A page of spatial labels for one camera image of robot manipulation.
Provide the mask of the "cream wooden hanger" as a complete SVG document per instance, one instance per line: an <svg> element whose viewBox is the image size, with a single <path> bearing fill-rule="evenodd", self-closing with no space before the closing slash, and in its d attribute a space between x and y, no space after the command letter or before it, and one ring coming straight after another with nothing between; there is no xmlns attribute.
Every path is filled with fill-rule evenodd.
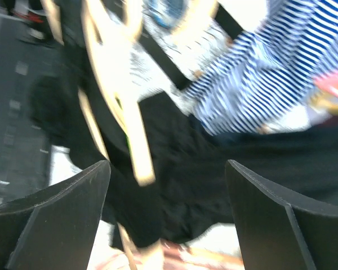
<svg viewBox="0 0 338 270"><path fill-rule="evenodd" d="M111 162L118 179L108 198L143 269L162 269L161 239L175 239L171 201L208 196L215 147L166 92L139 100L131 50L143 34L142 1L43 1L68 66L73 127L70 157L78 167Z"/></svg>

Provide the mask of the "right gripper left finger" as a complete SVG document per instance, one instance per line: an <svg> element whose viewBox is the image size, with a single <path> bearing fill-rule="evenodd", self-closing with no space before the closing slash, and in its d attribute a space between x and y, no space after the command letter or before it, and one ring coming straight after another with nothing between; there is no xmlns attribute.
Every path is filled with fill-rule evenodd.
<svg viewBox="0 0 338 270"><path fill-rule="evenodd" d="M0 269L86 269L110 181L100 161L0 205Z"/></svg>

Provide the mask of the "black tank top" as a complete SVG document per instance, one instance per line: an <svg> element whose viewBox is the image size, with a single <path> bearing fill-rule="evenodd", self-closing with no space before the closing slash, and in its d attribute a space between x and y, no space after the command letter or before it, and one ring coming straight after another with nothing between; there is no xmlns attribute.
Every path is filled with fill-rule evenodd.
<svg viewBox="0 0 338 270"><path fill-rule="evenodd" d="M104 159L79 104L78 92L86 94L112 168L103 220L123 225L137 247L158 239L184 243L216 223L231 223L227 160L338 205L338 121L302 132L212 139L166 92L139 102L156 176L153 184L139 186L126 135L101 96L86 50L62 48L59 57L59 75L41 75L30 85L31 119L86 169Z"/></svg>

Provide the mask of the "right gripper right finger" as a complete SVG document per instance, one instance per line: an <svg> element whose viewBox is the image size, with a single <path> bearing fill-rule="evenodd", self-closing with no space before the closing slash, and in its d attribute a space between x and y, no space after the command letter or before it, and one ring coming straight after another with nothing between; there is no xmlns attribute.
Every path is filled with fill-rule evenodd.
<svg viewBox="0 0 338 270"><path fill-rule="evenodd" d="M225 176L245 269L338 269L338 206L234 160L227 162Z"/></svg>

